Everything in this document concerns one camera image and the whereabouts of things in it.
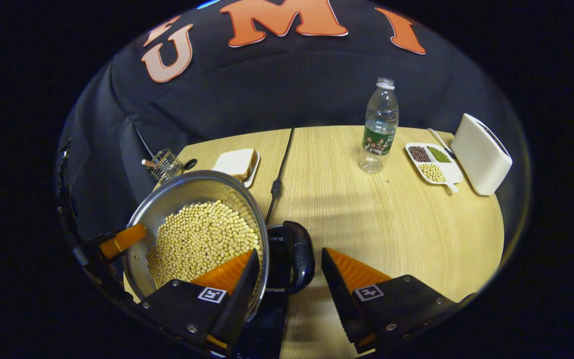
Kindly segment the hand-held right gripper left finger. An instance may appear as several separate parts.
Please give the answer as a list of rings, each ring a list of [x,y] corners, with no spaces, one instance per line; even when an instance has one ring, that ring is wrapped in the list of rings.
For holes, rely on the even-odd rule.
[[[229,355],[260,274],[257,250],[217,266],[194,282],[173,279],[141,301],[141,320],[202,355]]]

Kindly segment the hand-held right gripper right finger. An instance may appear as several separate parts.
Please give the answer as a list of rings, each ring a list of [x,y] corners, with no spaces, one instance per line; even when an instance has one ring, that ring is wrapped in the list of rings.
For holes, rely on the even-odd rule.
[[[459,309],[458,302],[410,274],[391,277],[332,248],[322,249],[321,268],[357,353],[388,352]]]

